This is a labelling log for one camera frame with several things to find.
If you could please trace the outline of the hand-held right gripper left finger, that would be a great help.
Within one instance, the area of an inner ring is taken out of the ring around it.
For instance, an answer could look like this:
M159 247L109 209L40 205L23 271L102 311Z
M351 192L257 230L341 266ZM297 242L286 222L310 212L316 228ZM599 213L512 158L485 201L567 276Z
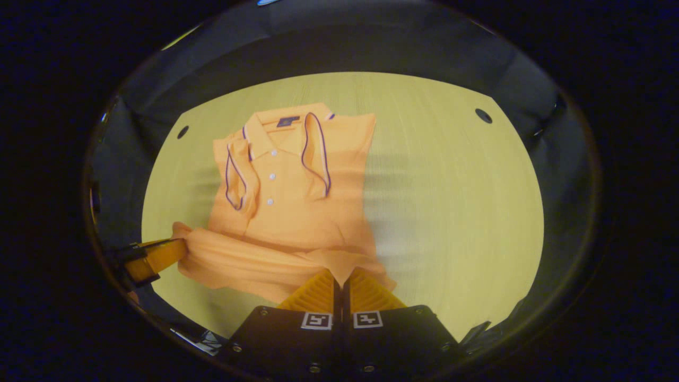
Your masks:
M228 365L256 379L329 379L338 295L324 270L278 307L255 307L228 340Z

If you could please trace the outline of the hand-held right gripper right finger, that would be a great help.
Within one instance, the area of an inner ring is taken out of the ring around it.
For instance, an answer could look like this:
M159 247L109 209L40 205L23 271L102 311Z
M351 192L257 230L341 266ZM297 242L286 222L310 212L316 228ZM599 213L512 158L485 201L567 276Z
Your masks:
M349 379L432 379L460 359L458 342L428 306L407 306L367 271L353 271L342 297Z

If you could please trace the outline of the orange T-shirt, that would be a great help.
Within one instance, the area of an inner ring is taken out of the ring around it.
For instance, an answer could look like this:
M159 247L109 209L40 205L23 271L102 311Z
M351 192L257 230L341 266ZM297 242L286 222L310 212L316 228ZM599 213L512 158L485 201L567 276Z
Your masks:
M318 102L255 112L214 140L220 184L207 226L172 227L187 247L179 272L274 303L322 271L344 284L360 268L393 290L364 212L376 124Z

